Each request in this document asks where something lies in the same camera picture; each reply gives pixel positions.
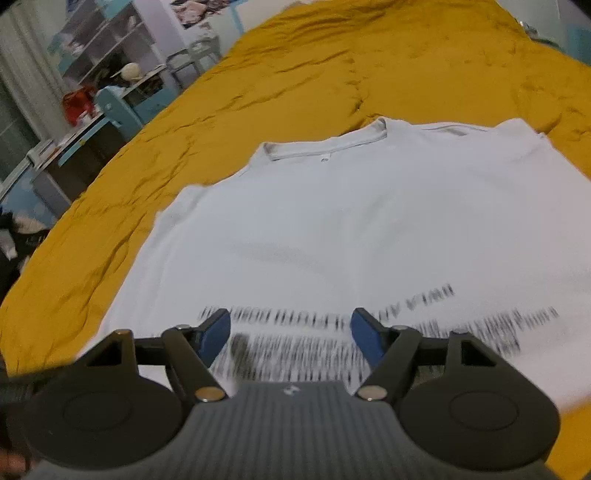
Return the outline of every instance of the blue gripper pad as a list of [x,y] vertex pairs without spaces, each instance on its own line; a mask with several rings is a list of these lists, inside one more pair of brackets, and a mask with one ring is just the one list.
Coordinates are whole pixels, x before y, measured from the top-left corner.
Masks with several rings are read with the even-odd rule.
[[201,337],[197,355],[209,368],[230,338],[230,313],[219,309],[201,325],[199,331]]
[[367,363],[374,369],[386,352],[382,346],[380,332],[372,326],[365,315],[369,316],[365,309],[355,309],[351,315],[351,333]]

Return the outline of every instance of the round black disc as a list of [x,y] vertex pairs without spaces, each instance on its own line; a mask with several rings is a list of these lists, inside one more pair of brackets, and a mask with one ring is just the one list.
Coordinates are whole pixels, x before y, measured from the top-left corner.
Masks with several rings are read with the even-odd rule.
[[477,471],[545,459],[560,428],[556,407],[525,378],[495,370],[471,368],[413,388],[399,415],[413,442]]
[[183,421],[178,398],[156,382],[85,368],[57,379],[27,404],[24,433],[31,449],[75,469],[108,469],[165,446]]

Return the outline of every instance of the bed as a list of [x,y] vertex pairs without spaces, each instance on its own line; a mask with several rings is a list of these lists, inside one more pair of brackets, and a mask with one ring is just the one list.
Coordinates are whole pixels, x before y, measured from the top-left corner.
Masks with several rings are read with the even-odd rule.
[[[378,116],[486,126],[524,118],[591,177],[591,69],[533,43],[494,0],[332,0],[241,38],[58,221],[0,307],[9,373],[70,361],[186,185],[238,171],[263,141],[322,140]],[[591,469],[591,406],[565,413],[549,463]]]

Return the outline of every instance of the clothing pile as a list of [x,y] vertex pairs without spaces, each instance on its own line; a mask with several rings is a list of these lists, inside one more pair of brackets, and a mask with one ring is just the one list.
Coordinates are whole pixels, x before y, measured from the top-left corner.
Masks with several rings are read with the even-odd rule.
[[[260,145],[155,221],[88,348],[228,308],[212,366],[237,380],[343,380],[369,369],[364,307],[425,335],[470,331],[559,407],[591,393],[591,183],[543,134],[379,118],[320,142]],[[166,384],[163,371],[143,374]]]
[[0,303],[48,233],[38,220],[15,217],[0,207]]

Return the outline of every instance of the desk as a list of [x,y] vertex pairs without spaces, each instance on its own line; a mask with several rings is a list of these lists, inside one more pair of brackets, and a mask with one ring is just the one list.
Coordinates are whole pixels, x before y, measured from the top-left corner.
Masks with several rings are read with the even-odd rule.
[[99,115],[76,131],[33,175],[35,194],[61,217],[125,145],[111,121]]
[[131,92],[133,92],[136,88],[141,87],[145,82],[147,82],[148,80],[150,80],[154,76],[160,75],[160,72],[163,72],[164,70],[166,70],[166,65],[158,65],[154,70],[151,70],[150,72],[146,73],[146,75],[144,75],[138,82],[136,82],[133,85],[127,87],[123,91],[123,94],[121,96],[123,98],[126,97]]

